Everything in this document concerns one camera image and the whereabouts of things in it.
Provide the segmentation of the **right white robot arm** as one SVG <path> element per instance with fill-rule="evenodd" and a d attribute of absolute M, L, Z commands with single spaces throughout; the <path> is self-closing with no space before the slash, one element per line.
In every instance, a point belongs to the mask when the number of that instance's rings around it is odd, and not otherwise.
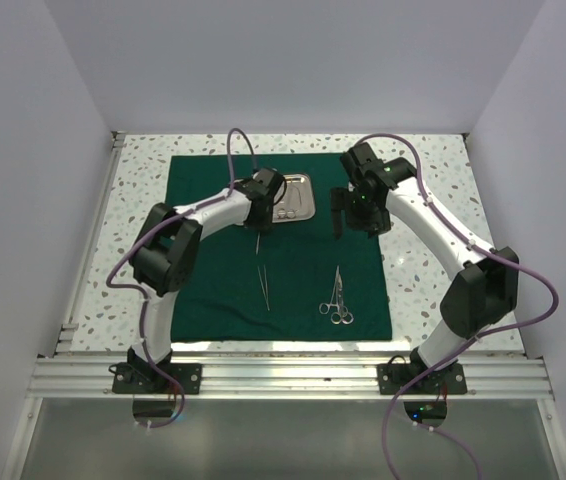
<path fill-rule="evenodd" d="M 335 237 L 345 228 L 375 237 L 389 232 L 391 217 L 397 217 L 434 254 L 450 280 L 432 334 L 408 362 L 387 367 L 394 384 L 431 392 L 443 382 L 463 344 L 514 310 L 519 258 L 509 247 L 494 249 L 448 210 L 435 207 L 407 159 L 383 161 L 361 142 L 343 153 L 340 162 L 349 184 L 330 191 Z"/>

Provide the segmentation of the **steel ring-handled forceps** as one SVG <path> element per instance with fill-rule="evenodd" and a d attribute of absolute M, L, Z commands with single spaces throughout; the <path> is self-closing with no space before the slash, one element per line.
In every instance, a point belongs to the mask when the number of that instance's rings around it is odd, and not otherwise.
<path fill-rule="evenodd" d="M 343 317 L 343 301 L 342 301 L 342 278 L 340 274 L 340 266 L 336 267 L 334 281 L 330 294 L 330 299 L 319 305 L 318 310 L 322 315 L 330 315 L 336 322 L 340 322 Z"/>

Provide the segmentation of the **dark green surgical cloth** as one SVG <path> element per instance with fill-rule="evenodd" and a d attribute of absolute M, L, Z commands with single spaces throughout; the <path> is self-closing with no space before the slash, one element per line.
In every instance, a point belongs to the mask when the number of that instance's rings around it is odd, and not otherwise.
<path fill-rule="evenodd" d="M 347 175 L 336 153 L 279 154 L 260 164 L 285 174 L 310 176 L 316 204 L 307 221 L 277 224 L 261 236 L 230 226 L 203 240 L 193 274 L 176 299 L 174 342 L 383 341 L 392 337 L 379 241 L 344 230 L 333 236 L 330 190 Z M 265 306 L 257 267 L 265 265 L 271 310 Z M 340 266 L 349 325 L 319 313 L 330 299 Z"/>

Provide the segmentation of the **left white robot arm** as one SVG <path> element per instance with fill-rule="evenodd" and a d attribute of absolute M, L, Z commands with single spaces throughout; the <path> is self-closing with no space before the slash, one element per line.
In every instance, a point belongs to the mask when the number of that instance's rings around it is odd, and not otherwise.
<path fill-rule="evenodd" d="M 144 291 L 138 340 L 124 363 L 111 368 L 122 384 L 117 393 L 181 392 L 171 362 L 171 314 L 180 290 L 191 278 L 200 243 L 230 226 L 266 233 L 273 226 L 276 195 L 286 181 L 262 168 L 233 179 L 218 193 L 197 203 L 152 207 L 129 258 L 135 285 Z"/>

